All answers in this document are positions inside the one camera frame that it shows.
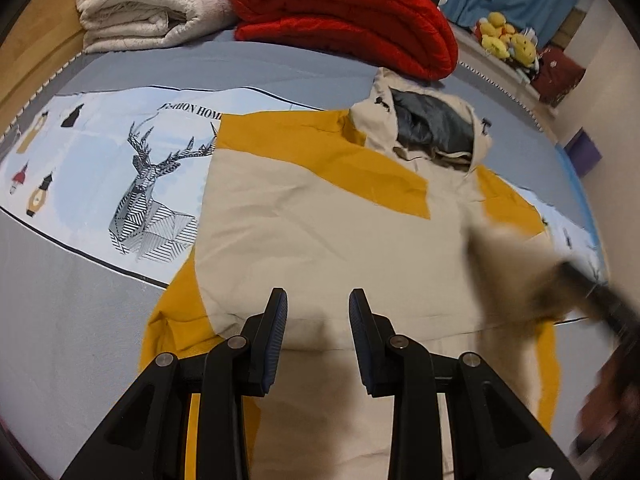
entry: deer illustration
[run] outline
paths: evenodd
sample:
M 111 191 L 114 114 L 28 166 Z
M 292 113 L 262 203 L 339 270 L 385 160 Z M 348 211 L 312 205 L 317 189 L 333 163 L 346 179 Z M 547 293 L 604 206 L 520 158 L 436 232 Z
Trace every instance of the deer illustration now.
M 153 164 L 149 157 L 151 148 L 146 140 L 154 128 L 149 128 L 140 137 L 140 128 L 150 119 L 152 118 L 143 121 L 137 127 L 133 123 L 129 129 L 127 141 L 136 150 L 132 163 L 138 174 L 133 179 L 122 200 L 120 200 L 109 225 L 114 245 L 123 253 L 137 251 L 139 256 L 145 256 L 147 252 L 156 250 L 158 244 L 164 243 L 163 239 L 167 242 L 174 240 L 177 235 L 177 219 L 178 227 L 181 228 L 184 228 L 191 219 L 195 220 L 193 216 L 172 211 L 153 200 L 154 186 L 158 178 L 173 173 L 180 168 L 180 160 L 211 155 L 215 149 L 215 141 L 218 134 L 213 123 L 211 123 L 213 138 L 207 144 L 203 144 L 197 150 L 193 150 L 193 137 L 191 137 L 186 148 L 175 153 L 169 153 L 165 160 L 159 164 Z M 153 232 L 148 232 L 149 226 L 154 221 L 163 221 L 163 223 L 159 224 L 159 227 Z

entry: geometric deer drawing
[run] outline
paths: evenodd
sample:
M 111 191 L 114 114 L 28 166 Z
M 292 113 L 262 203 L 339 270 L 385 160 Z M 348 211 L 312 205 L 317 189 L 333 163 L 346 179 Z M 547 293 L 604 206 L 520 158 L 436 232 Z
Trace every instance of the geometric deer drawing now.
M 137 258 L 170 262 L 195 243 L 198 221 L 192 215 L 174 211 L 153 199 L 158 178 L 180 168 L 180 160 L 194 156 L 208 156 L 216 147 L 216 131 L 207 144 L 193 150 L 193 137 L 187 147 L 169 153 L 159 164 L 151 163 L 151 148 L 146 140 L 153 131 L 149 128 L 140 137 L 140 127 L 133 123 L 127 141 L 136 150 L 133 167 L 138 174 L 120 200 L 109 225 L 111 241 L 122 254 L 135 253 Z

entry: yellow fabric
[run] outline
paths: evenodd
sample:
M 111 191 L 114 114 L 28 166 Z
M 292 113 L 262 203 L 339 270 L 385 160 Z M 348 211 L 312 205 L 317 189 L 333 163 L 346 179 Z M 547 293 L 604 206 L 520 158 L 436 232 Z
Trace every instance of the yellow fabric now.
M 162 352 L 172 352 L 182 359 L 208 352 L 223 339 L 213 332 L 204 310 L 195 271 L 194 250 L 175 275 L 167 290 L 149 317 L 142 338 L 140 371 Z M 260 409 L 252 399 L 243 399 L 244 430 L 247 440 L 247 455 L 251 460 L 255 436 L 260 425 Z M 195 480 L 196 441 L 200 395 L 191 397 L 185 480 Z
M 428 219 L 427 181 L 364 148 L 365 140 L 346 110 L 260 112 L 224 115 L 216 146 L 296 164 L 366 200 Z
M 487 216 L 502 224 L 517 227 L 529 236 L 545 231 L 537 210 L 523 199 L 511 186 L 484 166 L 476 168 L 478 186 L 485 197 L 483 202 Z M 547 433 L 556 412 L 560 392 L 560 364 L 556 357 L 556 332 L 553 322 L 542 322 L 536 333 L 536 357 L 540 374 L 540 401 L 538 421 Z

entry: red blanket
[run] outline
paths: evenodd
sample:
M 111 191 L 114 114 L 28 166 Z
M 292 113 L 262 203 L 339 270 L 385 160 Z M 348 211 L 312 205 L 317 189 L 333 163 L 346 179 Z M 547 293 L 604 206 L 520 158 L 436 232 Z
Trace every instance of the red blanket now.
M 423 79 L 458 62 L 458 44 L 431 0 L 235 0 L 236 40 L 350 54 Z

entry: gray bed sheet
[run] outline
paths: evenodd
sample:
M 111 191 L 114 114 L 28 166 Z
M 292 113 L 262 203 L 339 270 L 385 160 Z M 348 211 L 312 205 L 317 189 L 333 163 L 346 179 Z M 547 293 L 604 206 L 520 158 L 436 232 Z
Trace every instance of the gray bed sheet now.
M 27 127 L 54 94 L 149 85 L 256 87 L 313 107 L 348 108 L 368 96 L 376 70 L 320 52 L 235 43 L 225 31 L 179 48 L 82 56 L 18 124 Z M 585 225 L 555 148 L 526 111 L 462 67 L 443 85 L 492 121 L 489 167 Z M 0 416 L 59 478 L 135 379 L 142 330 L 162 289 L 72 254 L 1 211 L 0 254 Z

